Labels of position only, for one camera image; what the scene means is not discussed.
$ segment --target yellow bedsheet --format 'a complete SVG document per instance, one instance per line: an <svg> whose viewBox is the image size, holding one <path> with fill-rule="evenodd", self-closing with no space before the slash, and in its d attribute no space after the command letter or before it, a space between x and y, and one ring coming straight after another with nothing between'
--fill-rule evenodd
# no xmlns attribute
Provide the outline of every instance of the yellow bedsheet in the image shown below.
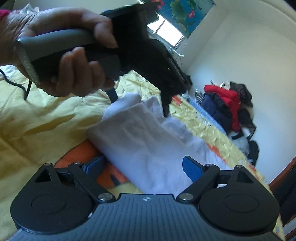
<svg viewBox="0 0 296 241"><path fill-rule="evenodd" d="M12 66L5 68L9 78L27 86L28 80ZM136 72L131 72L116 84L118 96L126 92L140 93L142 99L159 95L159 91ZM196 110L186 101L172 103L170 112L184 122L196 136L203 138L219 152L230 167L246 166L263 184L263 176L246 162L245 156L216 127L198 118ZM55 163L66 152L83 142L84 131L101 120L110 105L107 95L98 91L85 98L70 95L56 98L34 85L27 101L20 88L0 78L0 240L10 237L16 228L10 216L10 204L35 171L46 162ZM110 190L140 193L131 183ZM280 219L274 232L284 239Z"/></svg>

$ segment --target blue curtain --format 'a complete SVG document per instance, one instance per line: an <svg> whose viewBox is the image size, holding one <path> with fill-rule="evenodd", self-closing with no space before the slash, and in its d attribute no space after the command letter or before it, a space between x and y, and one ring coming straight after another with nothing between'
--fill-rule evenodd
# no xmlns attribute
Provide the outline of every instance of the blue curtain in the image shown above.
<svg viewBox="0 0 296 241"><path fill-rule="evenodd" d="M144 0L159 2L158 13L189 37L215 5L213 0Z"/></svg>

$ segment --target gray ribbed surface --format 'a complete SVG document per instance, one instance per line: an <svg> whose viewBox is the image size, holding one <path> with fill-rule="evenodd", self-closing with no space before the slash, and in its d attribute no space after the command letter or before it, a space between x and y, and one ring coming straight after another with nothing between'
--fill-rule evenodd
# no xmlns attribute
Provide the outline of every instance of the gray ribbed surface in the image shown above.
<svg viewBox="0 0 296 241"><path fill-rule="evenodd" d="M212 228L193 205L177 203L172 195L122 194L112 204L100 204L81 226L55 235L19 231L11 241L277 241L273 233L234 237Z"/></svg>

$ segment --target human hand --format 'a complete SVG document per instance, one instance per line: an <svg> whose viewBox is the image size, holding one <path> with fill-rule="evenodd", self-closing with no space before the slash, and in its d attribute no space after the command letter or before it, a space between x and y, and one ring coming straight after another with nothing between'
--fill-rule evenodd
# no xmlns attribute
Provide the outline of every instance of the human hand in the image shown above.
<svg viewBox="0 0 296 241"><path fill-rule="evenodd" d="M79 27L92 30L101 45L108 48L118 47L111 20L85 9L64 7L37 14L10 13L0 22L0 33L3 32L0 40L0 65L13 64L29 78L17 56L14 41L20 37ZM113 80L106 78L99 62L88 62L84 48L76 47L62 56L57 77L42 80L42 83L36 86L52 96L67 96L72 93L84 97L99 88L109 89L113 85Z"/></svg>

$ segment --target white cloth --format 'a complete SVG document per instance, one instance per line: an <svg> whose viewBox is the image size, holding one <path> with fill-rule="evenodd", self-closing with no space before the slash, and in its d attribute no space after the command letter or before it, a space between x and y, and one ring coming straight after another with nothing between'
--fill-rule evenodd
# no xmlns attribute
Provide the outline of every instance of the white cloth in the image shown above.
<svg viewBox="0 0 296 241"><path fill-rule="evenodd" d="M163 117L156 97L140 102L127 93L108 107L102 121L86 131L89 140L146 194L177 196L192 181L182 168L184 156L205 165L230 168L178 119Z"/></svg>

